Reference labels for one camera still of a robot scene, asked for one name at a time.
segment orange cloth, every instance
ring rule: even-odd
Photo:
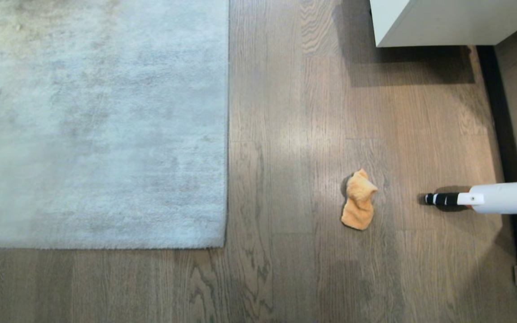
[[[371,198],[377,191],[363,169],[355,172],[346,183],[347,200],[340,219],[342,223],[354,229],[366,229],[374,216]]]

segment rug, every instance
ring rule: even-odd
[[[0,0],[0,247],[221,247],[228,0]]]

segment hardwood floor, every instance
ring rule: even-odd
[[[517,322],[507,217],[416,200],[501,180],[480,75],[472,48],[375,48],[368,0],[232,1],[226,246],[0,249],[0,322]]]

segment white furniture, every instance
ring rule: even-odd
[[[517,31],[517,0],[370,0],[377,47],[496,45]]]

